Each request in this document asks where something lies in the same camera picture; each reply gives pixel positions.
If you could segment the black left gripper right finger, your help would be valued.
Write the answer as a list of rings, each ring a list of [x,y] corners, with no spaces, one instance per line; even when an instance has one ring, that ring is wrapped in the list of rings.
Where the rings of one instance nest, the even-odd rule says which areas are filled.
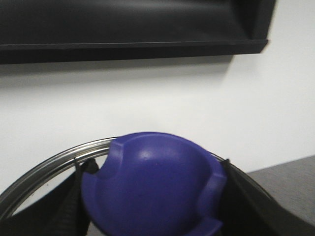
[[[256,181],[228,159],[221,165],[227,182],[220,198],[219,236],[313,236],[315,227],[283,208]]]

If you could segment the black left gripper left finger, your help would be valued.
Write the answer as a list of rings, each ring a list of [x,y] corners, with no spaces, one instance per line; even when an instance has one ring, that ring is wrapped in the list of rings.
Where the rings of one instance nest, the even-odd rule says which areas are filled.
[[[0,222],[2,236],[85,236],[90,217],[81,197],[82,174],[94,174],[94,159],[75,166],[75,172],[40,200]]]

